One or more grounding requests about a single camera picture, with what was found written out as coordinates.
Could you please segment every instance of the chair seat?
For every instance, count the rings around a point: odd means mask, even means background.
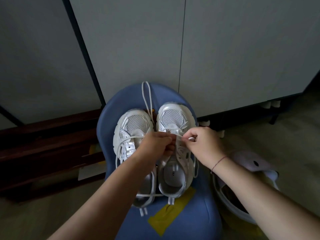
[[[197,117],[190,104],[176,91],[161,84],[150,83],[152,105],[157,113],[162,104],[176,102],[184,104]],[[148,88],[145,84],[145,97],[150,106]],[[97,137],[106,158],[106,178],[116,169],[113,151],[113,135],[118,119],[130,109],[146,109],[142,98],[141,84],[130,85],[116,93],[106,104],[97,124]],[[191,187],[195,193],[182,211],[166,227],[162,236],[148,222],[168,203],[167,197],[157,197],[147,207],[148,215],[141,217],[139,209],[131,208],[118,232],[117,239],[220,239],[222,224],[217,207],[208,185],[208,180],[201,170],[193,180]]]

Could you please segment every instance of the forearm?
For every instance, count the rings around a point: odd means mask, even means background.
[[[114,239],[148,174],[145,162],[135,154],[124,161],[50,240]]]
[[[270,239],[319,239],[320,223],[316,216],[229,158],[215,167],[215,173]]]

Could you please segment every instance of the white sneaker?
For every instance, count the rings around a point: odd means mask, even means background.
[[[153,131],[153,123],[149,115],[140,109],[132,109],[126,112],[118,121],[114,130],[113,149],[116,154],[115,167],[127,160],[138,148],[146,133]],[[141,216],[147,215],[147,205],[154,200],[157,184],[157,170],[145,177],[138,194],[133,202],[133,206],[140,208]]]
[[[196,127],[196,122],[186,106],[166,103],[159,109],[156,127],[157,131],[177,135],[174,154],[163,158],[158,165],[159,190],[169,197],[168,204],[173,205],[174,199],[180,197],[196,177],[196,159],[192,161],[190,150],[181,142],[182,135]]]

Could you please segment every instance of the shoe insole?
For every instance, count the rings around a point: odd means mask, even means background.
[[[143,182],[142,182],[142,184],[141,184],[141,186],[140,186],[140,189],[139,189],[139,191],[138,191],[138,194],[143,194],[143,195],[147,195],[147,194],[150,194],[151,193],[151,189],[152,189],[152,179],[151,179],[151,175],[150,174],[148,174],[145,178],[144,178],[144,180],[143,180]]]
[[[170,165],[164,167],[163,179],[167,185],[180,188],[185,182],[185,175],[181,168],[177,170],[176,165]]]

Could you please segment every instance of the person's right arm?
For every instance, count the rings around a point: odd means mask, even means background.
[[[216,132],[207,127],[191,128],[182,139],[198,160],[210,170],[226,154]],[[214,167],[236,194],[269,239],[320,239],[320,220],[251,172],[226,157]]]

